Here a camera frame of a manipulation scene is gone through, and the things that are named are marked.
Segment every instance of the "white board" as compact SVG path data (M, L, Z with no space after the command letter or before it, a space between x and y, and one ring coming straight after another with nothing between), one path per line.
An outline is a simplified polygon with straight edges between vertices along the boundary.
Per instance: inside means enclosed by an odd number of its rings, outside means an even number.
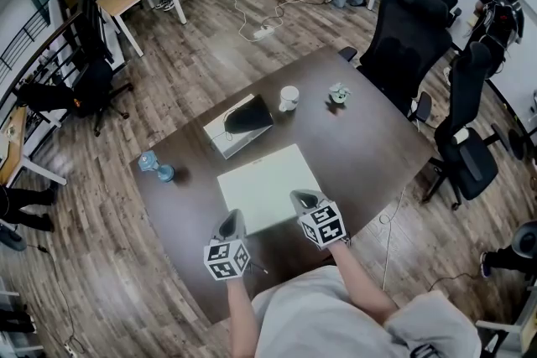
M295 218L291 191L321 191L296 144L222 174L218 183L228 210L242 211L247 235Z

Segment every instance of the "gray sleeve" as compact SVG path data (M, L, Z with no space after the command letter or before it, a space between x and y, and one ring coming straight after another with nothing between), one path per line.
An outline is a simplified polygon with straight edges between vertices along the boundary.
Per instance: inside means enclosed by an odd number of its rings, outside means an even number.
M410 350L431 345L442 358L481 355L476 327L440 291L416 297L392 315L384 328Z

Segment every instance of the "black pants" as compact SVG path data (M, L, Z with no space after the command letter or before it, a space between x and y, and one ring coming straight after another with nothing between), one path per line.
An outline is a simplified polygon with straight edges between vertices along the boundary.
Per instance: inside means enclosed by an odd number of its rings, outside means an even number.
M0 310L0 331L9 331L10 333L33 333L34 330L35 328L32 325L30 315L26 312Z
M45 191L30 191L28 189L5 188L4 194L0 191L0 216L7 210L3 220L11 224L23 224L35 230L50 231L50 220L38 215L27 214L19 210L28 205L52 205L54 192L51 189Z
M511 246L499 249L498 252L487 252L485 264L489 267L518 270L526 274L537 273L537 262L531 258L521 257Z

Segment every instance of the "white cup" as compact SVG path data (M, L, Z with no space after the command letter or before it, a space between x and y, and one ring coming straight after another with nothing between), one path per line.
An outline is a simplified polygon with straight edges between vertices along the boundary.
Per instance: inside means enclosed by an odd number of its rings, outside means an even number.
M279 93L279 110L294 111L299 104L299 89L295 86L285 86Z

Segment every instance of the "shoe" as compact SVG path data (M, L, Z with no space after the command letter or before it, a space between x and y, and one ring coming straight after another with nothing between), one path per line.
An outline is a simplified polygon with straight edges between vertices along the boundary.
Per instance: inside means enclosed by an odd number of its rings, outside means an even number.
M49 222L49 224L50 224L49 232L54 233L55 227L54 227L54 224L52 223L52 220L50 219L50 215L49 214L43 214L42 218Z
M361 6L366 6L368 3L363 0L362 3L359 3L358 5L353 5L352 3L349 3L349 5L355 7L355 8L358 8L358 7L361 7Z
M490 275L491 275L490 267L487 264L485 264L485 257L486 256L487 256L486 252L481 254L481 257L480 257L481 264L479 266L479 269L481 270L481 276L483 276L485 279L490 278Z
M451 67L450 66L445 67L442 73L444 74L444 78L446 78L447 86L451 86L451 81L450 81Z
M55 181L50 181L49 188L46 189L47 192L52 194L52 197L50 199L50 204L54 205L56 201L58 201L58 188L60 187L60 184L58 184Z
M175 4L173 2L169 2L165 7L164 11L168 12L171 11L175 7Z
M167 1L167 0L163 0L161 3L159 3L159 4L158 4L157 6L155 6L154 8L155 8L155 9L165 8L167 4L168 4L168 1Z

